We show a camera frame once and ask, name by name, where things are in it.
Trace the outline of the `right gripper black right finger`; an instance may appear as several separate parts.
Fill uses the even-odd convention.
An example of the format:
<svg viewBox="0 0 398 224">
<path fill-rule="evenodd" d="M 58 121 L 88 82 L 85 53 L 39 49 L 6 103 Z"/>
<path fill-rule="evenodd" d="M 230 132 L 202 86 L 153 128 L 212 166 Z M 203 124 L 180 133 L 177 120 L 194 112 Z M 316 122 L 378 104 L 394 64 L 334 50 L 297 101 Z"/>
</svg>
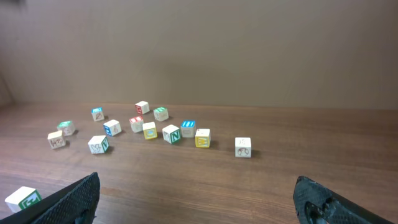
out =
<svg viewBox="0 0 398 224">
<path fill-rule="evenodd" d="M 298 177 L 293 200 L 300 224 L 392 224 L 306 176 Z"/>
</svg>

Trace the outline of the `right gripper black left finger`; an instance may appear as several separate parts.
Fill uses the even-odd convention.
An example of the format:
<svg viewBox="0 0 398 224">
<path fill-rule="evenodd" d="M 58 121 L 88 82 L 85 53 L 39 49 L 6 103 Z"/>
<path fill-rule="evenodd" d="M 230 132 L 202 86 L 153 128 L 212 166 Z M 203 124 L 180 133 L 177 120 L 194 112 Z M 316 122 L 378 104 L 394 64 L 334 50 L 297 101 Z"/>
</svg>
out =
<svg viewBox="0 0 398 224">
<path fill-rule="evenodd" d="M 100 179 L 94 172 L 41 199 L 1 224 L 92 224 L 100 200 Z"/>
</svg>

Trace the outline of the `plain cream block with 9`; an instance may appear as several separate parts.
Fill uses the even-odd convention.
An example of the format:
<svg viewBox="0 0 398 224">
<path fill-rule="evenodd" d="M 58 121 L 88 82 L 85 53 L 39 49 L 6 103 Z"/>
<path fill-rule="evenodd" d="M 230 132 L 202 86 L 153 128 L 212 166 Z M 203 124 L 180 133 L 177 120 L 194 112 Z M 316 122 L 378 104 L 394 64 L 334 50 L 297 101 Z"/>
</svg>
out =
<svg viewBox="0 0 398 224">
<path fill-rule="evenodd" d="M 13 213 L 20 212 L 39 201 L 42 197 L 39 192 L 31 187 L 22 186 L 5 199 L 5 203 Z"/>
</svg>

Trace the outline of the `yellow block with 3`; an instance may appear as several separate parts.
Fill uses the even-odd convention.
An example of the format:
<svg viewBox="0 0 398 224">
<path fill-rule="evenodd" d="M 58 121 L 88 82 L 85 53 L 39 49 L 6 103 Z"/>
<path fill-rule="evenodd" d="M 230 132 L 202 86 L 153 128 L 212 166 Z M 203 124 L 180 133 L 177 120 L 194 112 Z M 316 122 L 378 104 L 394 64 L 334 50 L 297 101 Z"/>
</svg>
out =
<svg viewBox="0 0 398 224">
<path fill-rule="evenodd" d="M 144 123 L 142 125 L 145 139 L 157 138 L 157 130 L 154 122 Z"/>
</svg>

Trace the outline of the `white bird block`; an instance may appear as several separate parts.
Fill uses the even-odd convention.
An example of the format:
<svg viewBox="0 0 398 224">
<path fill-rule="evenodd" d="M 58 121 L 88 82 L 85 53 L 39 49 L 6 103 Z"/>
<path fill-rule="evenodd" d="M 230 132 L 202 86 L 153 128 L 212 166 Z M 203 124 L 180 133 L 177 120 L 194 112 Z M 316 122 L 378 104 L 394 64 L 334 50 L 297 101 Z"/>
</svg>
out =
<svg viewBox="0 0 398 224">
<path fill-rule="evenodd" d="M 105 135 L 93 136 L 88 146 L 92 154 L 104 154 L 109 148 L 108 138 Z"/>
</svg>

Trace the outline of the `yellow-top block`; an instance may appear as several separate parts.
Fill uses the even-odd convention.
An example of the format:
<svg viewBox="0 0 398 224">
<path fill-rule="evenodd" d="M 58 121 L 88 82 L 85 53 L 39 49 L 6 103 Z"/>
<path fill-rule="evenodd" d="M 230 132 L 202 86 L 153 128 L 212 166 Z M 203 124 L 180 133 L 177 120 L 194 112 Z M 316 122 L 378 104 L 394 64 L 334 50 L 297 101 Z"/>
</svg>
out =
<svg viewBox="0 0 398 224">
<path fill-rule="evenodd" d="M 49 133 L 47 136 L 47 140 L 52 149 L 57 149 L 60 147 L 64 147 L 66 145 L 66 140 L 63 137 L 63 131 L 59 130 L 56 132 Z"/>
</svg>

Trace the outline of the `green Z block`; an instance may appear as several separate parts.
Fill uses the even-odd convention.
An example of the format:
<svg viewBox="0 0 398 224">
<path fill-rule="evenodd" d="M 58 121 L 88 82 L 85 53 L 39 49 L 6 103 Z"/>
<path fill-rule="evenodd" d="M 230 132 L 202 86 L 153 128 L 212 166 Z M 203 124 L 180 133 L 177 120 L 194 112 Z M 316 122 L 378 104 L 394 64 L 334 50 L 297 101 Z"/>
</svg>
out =
<svg viewBox="0 0 398 224">
<path fill-rule="evenodd" d="M 64 136 L 71 136 L 76 131 L 73 121 L 62 121 L 57 129 L 62 131 Z"/>
</svg>

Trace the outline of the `blue D block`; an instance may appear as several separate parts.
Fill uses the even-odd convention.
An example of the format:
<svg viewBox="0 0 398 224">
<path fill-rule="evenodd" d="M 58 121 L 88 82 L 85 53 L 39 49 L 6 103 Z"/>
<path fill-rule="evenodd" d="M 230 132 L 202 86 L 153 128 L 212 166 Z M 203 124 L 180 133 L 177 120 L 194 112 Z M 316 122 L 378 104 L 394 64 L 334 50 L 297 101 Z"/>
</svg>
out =
<svg viewBox="0 0 398 224">
<path fill-rule="evenodd" d="M 112 120 L 104 123 L 103 127 L 104 127 L 105 133 L 108 136 L 115 136 L 122 131 L 120 122 L 115 119 L 112 119 Z"/>
</svg>

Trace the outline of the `blue-sided block far right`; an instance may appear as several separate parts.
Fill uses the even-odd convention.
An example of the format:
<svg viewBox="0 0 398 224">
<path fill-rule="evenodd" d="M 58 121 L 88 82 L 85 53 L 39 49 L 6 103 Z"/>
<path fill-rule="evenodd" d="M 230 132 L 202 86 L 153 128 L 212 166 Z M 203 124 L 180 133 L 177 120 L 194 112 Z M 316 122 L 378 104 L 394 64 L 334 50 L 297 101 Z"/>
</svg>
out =
<svg viewBox="0 0 398 224">
<path fill-rule="evenodd" d="M 251 157 L 251 138 L 235 138 L 235 157 Z"/>
</svg>

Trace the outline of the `blue-top block far left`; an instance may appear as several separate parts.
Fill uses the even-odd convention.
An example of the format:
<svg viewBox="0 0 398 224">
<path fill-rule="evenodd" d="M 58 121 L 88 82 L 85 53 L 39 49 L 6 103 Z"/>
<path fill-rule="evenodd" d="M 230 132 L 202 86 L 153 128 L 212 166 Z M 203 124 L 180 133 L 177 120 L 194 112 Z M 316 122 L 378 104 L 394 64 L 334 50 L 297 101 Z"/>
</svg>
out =
<svg viewBox="0 0 398 224">
<path fill-rule="evenodd" d="M 91 115 L 94 121 L 101 121 L 105 119 L 102 107 L 93 108 L 91 110 Z"/>
</svg>

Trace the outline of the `red I top block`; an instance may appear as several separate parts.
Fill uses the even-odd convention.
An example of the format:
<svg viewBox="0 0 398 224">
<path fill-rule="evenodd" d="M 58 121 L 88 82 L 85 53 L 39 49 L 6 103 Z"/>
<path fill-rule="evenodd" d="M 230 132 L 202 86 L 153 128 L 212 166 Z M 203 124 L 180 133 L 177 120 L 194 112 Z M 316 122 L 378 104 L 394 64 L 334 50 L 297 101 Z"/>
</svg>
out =
<svg viewBox="0 0 398 224">
<path fill-rule="evenodd" d="M 143 124 L 144 124 L 144 119 L 142 116 L 136 116 L 133 118 L 129 119 L 131 129 L 134 133 L 139 133 L 143 131 Z"/>
</svg>

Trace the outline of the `red M block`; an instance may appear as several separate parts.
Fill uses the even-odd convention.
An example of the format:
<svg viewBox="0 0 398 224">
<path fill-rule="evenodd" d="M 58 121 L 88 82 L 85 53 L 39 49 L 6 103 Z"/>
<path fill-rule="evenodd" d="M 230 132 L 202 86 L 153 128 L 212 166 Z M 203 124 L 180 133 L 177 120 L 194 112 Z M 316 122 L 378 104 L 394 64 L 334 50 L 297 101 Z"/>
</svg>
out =
<svg viewBox="0 0 398 224">
<path fill-rule="evenodd" d="M 135 109 L 138 114 L 146 114 L 150 111 L 149 103 L 146 101 L 140 101 L 135 104 Z"/>
</svg>

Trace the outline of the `white apple block green N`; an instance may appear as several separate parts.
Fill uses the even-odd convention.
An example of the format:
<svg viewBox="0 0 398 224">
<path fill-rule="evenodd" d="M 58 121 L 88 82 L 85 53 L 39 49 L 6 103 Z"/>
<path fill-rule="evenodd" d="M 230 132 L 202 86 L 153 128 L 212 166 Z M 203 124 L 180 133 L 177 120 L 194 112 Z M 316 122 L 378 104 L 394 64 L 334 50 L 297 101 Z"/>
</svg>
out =
<svg viewBox="0 0 398 224">
<path fill-rule="evenodd" d="M 164 127 L 162 129 L 162 134 L 163 134 L 164 140 L 170 144 L 175 144 L 182 138 L 180 129 L 177 126 L 174 126 L 172 124 Z"/>
</svg>

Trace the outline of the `green N block far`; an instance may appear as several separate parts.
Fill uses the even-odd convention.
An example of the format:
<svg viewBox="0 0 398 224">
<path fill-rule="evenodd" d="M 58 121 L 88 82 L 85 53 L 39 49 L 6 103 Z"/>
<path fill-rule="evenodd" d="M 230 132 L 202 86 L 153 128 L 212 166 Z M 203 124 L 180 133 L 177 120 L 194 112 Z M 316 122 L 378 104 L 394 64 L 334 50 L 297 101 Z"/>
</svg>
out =
<svg viewBox="0 0 398 224">
<path fill-rule="evenodd" d="M 165 121 L 169 118 L 168 109 L 165 107 L 158 107 L 154 110 L 154 118 L 157 121 Z"/>
</svg>

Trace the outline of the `yellow-sided block with 0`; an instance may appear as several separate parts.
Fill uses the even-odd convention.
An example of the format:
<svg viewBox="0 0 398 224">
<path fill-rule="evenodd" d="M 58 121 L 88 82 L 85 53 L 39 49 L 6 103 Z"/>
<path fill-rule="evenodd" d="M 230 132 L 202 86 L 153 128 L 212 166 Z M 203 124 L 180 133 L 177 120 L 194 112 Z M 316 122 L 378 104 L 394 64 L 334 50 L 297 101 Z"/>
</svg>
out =
<svg viewBox="0 0 398 224">
<path fill-rule="evenodd" d="M 210 129 L 197 129 L 195 133 L 195 146 L 200 148 L 209 148 L 211 143 Z"/>
</svg>

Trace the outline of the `blue-top ladder block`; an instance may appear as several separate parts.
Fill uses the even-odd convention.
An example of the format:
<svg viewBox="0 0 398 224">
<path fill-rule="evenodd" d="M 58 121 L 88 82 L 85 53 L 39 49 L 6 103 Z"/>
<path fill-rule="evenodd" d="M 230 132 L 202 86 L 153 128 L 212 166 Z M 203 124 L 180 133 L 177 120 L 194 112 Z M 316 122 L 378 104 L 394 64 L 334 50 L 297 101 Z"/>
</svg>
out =
<svg viewBox="0 0 398 224">
<path fill-rule="evenodd" d="M 194 138 L 196 131 L 196 121 L 184 120 L 181 123 L 180 129 L 183 138 Z"/>
</svg>

